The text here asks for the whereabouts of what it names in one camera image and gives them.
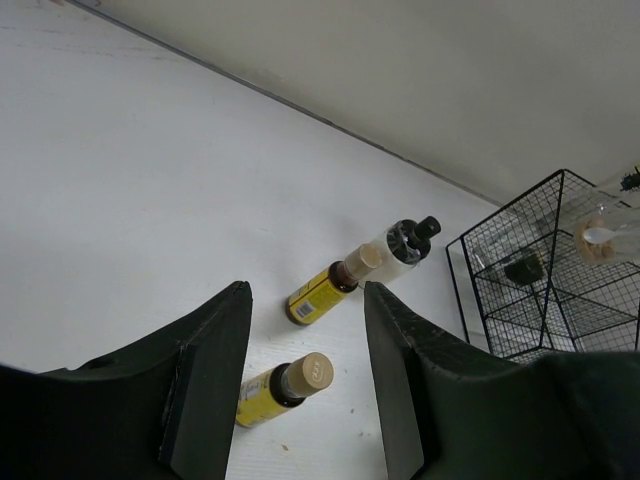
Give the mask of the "yellow label bottle near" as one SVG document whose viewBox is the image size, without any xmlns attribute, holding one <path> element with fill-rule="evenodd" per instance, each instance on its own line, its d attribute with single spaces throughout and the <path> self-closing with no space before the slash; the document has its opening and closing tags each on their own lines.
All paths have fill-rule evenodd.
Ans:
<svg viewBox="0 0 640 480">
<path fill-rule="evenodd" d="M 311 352 L 244 381 L 240 386 L 235 423 L 253 428 L 302 405 L 334 379 L 334 367 L 322 353 Z"/>
</svg>

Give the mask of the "glass bottle dark contents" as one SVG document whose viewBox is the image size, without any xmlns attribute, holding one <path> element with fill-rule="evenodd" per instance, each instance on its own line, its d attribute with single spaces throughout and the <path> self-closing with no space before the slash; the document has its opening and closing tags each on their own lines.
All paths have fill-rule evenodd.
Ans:
<svg viewBox="0 0 640 480">
<path fill-rule="evenodd" d="M 545 278 L 548 269 L 548 237 L 533 232 L 496 234 L 471 243 L 475 276 L 499 289 L 525 289 Z"/>
</svg>

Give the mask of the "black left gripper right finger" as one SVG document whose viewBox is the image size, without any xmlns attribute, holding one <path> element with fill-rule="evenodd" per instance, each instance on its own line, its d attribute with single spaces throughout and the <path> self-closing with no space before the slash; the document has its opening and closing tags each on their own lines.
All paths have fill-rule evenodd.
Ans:
<svg viewBox="0 0 640 480">
<path fill-rule="evenodd" d="M 635 479 L 639 357 L 492 356 L 364 290 L 370 363 L 392 479 Z"/>
</svg>

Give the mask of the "brown spice jar black lid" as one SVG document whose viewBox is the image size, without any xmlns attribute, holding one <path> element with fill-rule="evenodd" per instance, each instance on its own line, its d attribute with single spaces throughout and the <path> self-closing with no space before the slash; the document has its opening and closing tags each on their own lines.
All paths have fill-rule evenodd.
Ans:
<svg viewBox="0 0 640 480">
<path fill-rule="evenodd" d="M 626 167 L 592 187 L 574 224 L 574 244 L 593 265 L 639 263 L 639 165 Z"/>
</svg>

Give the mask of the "white spice jar far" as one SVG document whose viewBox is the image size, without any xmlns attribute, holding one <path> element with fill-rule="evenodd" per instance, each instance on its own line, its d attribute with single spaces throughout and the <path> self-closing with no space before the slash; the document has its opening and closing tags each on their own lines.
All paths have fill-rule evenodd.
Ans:
<svg viewBox="0 0 640 480">
<path fill-rule="evenodd" d="M 403 219 L 394 223 L 371 241 L 382 263 L 366 281 L 388 285 L 411 271 L 429 255 L 431 241 L 440 232 L 441 224 L 433 216 L 420 222 Z"/>
</svg>

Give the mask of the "yellow label bottle far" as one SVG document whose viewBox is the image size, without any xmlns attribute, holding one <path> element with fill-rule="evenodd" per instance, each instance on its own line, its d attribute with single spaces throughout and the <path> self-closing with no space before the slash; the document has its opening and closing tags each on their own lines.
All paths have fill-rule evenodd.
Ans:
<svg viewBox="0 0 640 480">
<path fill-rule="evenodd" d="M 294 291 L 285 304 L 287 317 L 299 326 L 315 323 L 354 292 L 360 281 L 381 264 L 382 256 L 374 245 L 360 245 Z"/>
</svg>

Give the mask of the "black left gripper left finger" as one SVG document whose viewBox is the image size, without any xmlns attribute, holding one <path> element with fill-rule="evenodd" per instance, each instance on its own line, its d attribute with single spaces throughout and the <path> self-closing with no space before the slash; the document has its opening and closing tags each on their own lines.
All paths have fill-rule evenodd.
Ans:
<svg viewBox="0 0 640 480">
<path fill-rule="evenodd" d="M 5 479 L 222 479 L 252 315 L 247 282 L 81 367 L 1 370 Z"/>
</svg>

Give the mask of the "yellow label bottle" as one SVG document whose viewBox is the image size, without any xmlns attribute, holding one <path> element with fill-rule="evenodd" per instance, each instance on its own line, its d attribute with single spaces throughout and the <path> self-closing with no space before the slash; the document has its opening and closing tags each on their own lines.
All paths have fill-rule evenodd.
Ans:
<svg viewBox="0 0 640 480">
<path fill-rule="evenodd" d="M 322 353 L 311 352 L 244 381 L 240 386 L 235 423 L 253 428 L 302 405 L 334 379 L 334 367 Z"/>
<path fill-rule="evenodd" d="M 294 291 L 285 304 L 287 317 L 299 326 L 315 323 L 354 292 L 360 281 L 381 264 L 382 256 L 374 245 L 360 245 Z"/>
</svg>

